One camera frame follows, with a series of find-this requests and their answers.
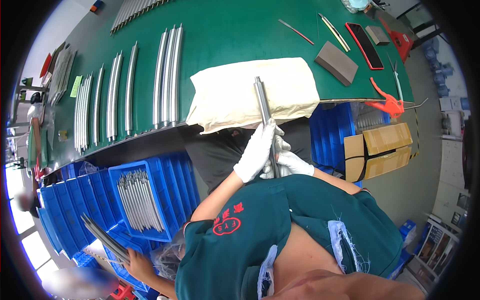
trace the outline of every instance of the gloved hand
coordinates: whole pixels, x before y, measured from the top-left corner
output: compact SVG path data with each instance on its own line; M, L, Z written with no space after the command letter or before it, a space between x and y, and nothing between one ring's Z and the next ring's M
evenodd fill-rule
M313 176L315 168L303 161L300 157L290 152L291 146L280 136L275 136L275 149L277 150L277 163L280 176L285 177L291 174L304 174ZM273 178L273 169L271 162L267 161L263 169L264 173L260 175L262 179Z
M243 183L254 179L265 166L270 155L274 134L280 136L284 135L284 132L275 125L275 120L272 118L267 121L265 126L258 125L252 134L240 161L233 166L233 170Z

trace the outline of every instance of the cardboard box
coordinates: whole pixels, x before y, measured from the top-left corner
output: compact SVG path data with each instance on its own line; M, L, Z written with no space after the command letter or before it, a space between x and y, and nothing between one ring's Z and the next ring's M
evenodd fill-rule
M345 177L348 182L369 179L408 164L413 143L406 123L365 130L345 137Z

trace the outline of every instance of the red clamp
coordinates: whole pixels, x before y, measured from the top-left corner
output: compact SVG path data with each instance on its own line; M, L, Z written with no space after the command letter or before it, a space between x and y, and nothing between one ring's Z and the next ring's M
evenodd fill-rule
M377 92L380 93L380 95L384 96L386 100L385 104L381 104L380 102L376 101L367 101L365 102L365 104L389 113L392 118L400 117L400 115L404 112L402 99L399 100L400 104L398 104L398 101L397 99L395 99L395 97L385 93L377 86L375 81L373 81L373 77L370 77L370 81L372 82L373 87L377 90Z

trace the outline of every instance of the yellow label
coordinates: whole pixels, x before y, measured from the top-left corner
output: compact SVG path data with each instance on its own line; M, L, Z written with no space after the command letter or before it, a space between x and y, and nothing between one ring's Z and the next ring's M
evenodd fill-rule
M73 97L73 98L77 97L77 90L78 90L78 87L80 86L80 82L82 82L82 76L77 76L77 78L75 78L75 82L73 83L70 97Z

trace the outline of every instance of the floor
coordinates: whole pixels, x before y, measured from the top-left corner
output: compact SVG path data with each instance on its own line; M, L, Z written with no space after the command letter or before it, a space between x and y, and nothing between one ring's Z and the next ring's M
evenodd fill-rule
M382 15L391 30L408 33L409 30L390 15ZM407 166L363 181L383 211L400 227L407 219L417 223L417 237L407 250L412 251L433 209L440 179L442 158L441 113L436 85L421 47L410 52L405 62L416 104L428 97L417 109L420 154ZM412 134L412 153L417 151L415 111L407 110L401 116Z

